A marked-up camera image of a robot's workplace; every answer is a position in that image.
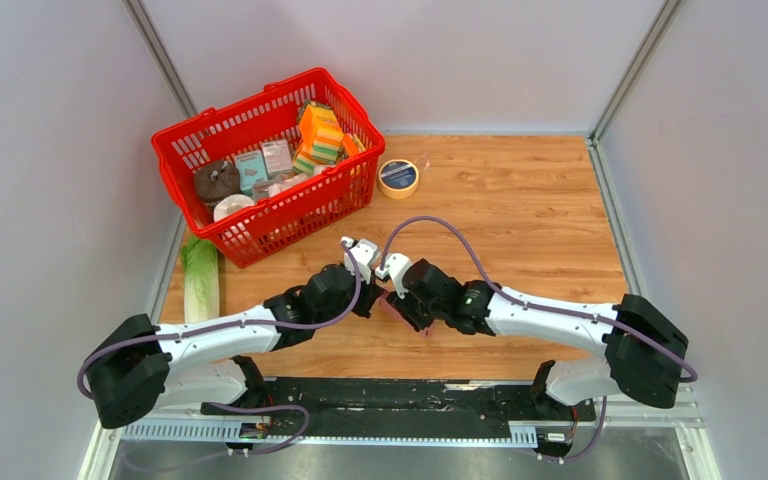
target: wooden tabletop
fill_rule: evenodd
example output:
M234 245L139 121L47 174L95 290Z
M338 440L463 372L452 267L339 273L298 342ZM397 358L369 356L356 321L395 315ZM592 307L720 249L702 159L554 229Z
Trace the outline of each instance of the wooden tabletop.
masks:
M611 230L580 137L389 136L381 160L427 153L417 192L372 203L246 269L221 260L222 315L246 310L339 263L343 235L383 247L392 229L416 215L454 224L495 282L576 302L618 302L626 291ZM480 278L443 227L418 222L392 252L427 258L461 282ZM161 322L183 321L180 260ZM545 360L582 352L525 337L467 336L436 322L429 337L377 306L317 331L308 342L252 355L266 376L529 380Z

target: red basket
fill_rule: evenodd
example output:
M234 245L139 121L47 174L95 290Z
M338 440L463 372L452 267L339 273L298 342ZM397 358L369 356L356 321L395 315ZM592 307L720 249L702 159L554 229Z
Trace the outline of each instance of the red basket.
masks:
M213 222L199 200L193 175L201 166L259 149L281 138L301 141L296 117L307 100L334 110L343 131L357 134L366 151L344 160L280 195ZM213 242L238 267L251 265L366 206L372 199L384 137L363 107L324 68L314 68L220 110L201 114L156 133L151 140L160 175L172 200L199 238Z

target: gray floor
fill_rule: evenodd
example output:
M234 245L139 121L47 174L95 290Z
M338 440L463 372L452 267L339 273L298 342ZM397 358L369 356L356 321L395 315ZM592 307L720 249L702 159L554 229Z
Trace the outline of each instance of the gray floor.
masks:
M576 447L592 430L580 428ZM222 456L175 472L146 474L144 468L179 465L223 448L212 443L123 442L111 480L140 479L313 479L313 480L465 480L492 479L687 479L672 429L608 429L592 453L559 466L538 461L530 452L505 448L364 447L295 445L260 457Z

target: tape label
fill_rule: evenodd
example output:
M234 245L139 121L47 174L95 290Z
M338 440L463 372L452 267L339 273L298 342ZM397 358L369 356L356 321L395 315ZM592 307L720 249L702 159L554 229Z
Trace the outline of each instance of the tape label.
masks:
M390 188L407 188L416 182L416 169L407 162L388 163L381 169L381 181Z

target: white wall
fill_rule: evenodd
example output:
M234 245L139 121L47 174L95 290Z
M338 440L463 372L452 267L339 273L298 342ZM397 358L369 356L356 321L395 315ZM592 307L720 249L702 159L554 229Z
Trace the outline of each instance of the white wall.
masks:
M144 0L196 106L321 65L380 129L586 131L662 0Z
M768 2L685 2L605 150L723 478L768 478Z
M175 220L149 139L178 120L121 2L0 2L0 479L78 473L75 374L148 308Z

